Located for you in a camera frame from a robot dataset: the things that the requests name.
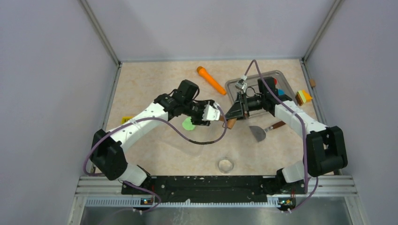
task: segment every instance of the green object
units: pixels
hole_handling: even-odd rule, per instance
[[[193,125],[192,124],[192,122],[191,122],[191,117],[188,117],[188,118],[186,118],[185,120],[184,120],[184,122],[183,122],[183,128],[184,129],[186,129],[186,130],[193,130],[193,129],[195,129],[195,125]]]

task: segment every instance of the white wall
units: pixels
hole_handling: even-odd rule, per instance
[[[0,224],[65,224],[115,64],[77,0],[2,1]]]
[[[397,224],[398,1],[345,1],[309,60],[372,224]]]
[[[302,57],[333,0],[88,0],[120,60]]]

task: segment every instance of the gray tray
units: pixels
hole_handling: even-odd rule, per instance
[[[271,76],[271,77],[275,78],[277,81],[276,88],[283,90],[285,92],[285,94],[287,96],[291,97],[292,100],[294,101],[294,103],[296,103],[296,105],[297,105],[295,94],[281,71],[274,70],[274,71],[270,71],[270,72],[266,72],[266,73],[261,73],[261,75],[263,77]],[[248,76],[246,79],[247,87],[253,87],[257,93],[259,93],[259,86],[257,85],[257,79],[259,79],[259,78],[260,78],[260,76],[257,74],[257,75]],[[227,94],[231,100],[231,103],[235,102],[237,93],[239,92],[239,90],[235,88],[235,83],[238,82],[239,80],[240,80],[240,78],[230,80],[225,83],[225,87],[227,89]],[[246,92],[249,96],[252,96],[254,94],[252,89],[247,89]],[[251,117],[257,116],[257,115],[264,114],[264,113],[268,113],[268,112],[266,112],[264,110],[256,110],[256,111],[250,112],[250,116]]]

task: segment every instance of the orange toy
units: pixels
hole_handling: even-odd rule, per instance
[[[198,67],[196,69],[196,71],[198,72],[198,74],[203,77],[205,80],[207,80],[207,82],[209,82],[210,85],[212,85],[220,94],[222,95],[226,95],[227,92],[225,91],[224,88],[221,87],[221,85],[219,85],[217,83],[217,81],[215,81],[214,78],[211,77],[211,75],[206,71],[205,68],[203,67]]]

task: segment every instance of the yellow sponge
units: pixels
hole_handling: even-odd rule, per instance
[[[296,100],[298,105],[303,105],[304,103],[311,101],[312,97],[305,91],[305,90],[299,90],[297,91],[296,94]]]

